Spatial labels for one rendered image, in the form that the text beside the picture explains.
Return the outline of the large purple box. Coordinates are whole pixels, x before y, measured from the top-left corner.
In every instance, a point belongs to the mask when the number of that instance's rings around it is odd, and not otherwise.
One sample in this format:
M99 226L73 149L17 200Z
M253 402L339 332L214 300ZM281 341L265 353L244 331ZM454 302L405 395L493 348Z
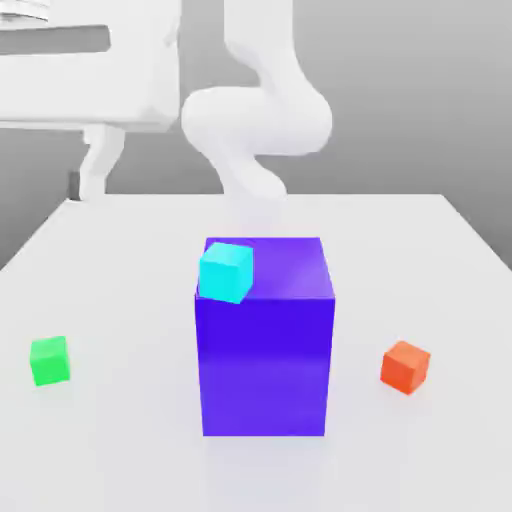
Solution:
M195 297L206 436L325 432L336 297L319 238L224 238L254 251L239 304Z

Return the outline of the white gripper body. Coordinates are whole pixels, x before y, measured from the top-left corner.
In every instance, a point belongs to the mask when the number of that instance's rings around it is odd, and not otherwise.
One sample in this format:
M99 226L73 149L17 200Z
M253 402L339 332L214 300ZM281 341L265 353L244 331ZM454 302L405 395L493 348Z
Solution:
M180 104L181 0L0 0L0 126L164 131Z

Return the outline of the small orange cube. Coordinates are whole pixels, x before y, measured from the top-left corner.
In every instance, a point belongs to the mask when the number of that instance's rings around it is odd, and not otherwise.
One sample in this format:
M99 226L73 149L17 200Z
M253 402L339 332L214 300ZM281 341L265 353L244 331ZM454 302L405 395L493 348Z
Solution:
M397 341L383 355L380 380L411 395L425 381L431 354L406 341Z

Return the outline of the small cyan cube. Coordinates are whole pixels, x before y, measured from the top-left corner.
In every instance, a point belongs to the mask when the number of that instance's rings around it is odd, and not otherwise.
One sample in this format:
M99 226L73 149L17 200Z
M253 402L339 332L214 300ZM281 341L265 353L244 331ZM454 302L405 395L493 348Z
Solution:
M247 246L212 243L199 261L201 298L240 304L253 286L254 253Z

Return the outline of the small green cube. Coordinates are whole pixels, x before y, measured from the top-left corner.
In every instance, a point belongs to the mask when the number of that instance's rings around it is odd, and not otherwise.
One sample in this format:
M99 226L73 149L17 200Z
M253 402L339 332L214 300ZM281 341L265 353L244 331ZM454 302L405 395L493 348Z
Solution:
M30 366L36 386L68 381L71 369L66 337L34 340L30 347Z

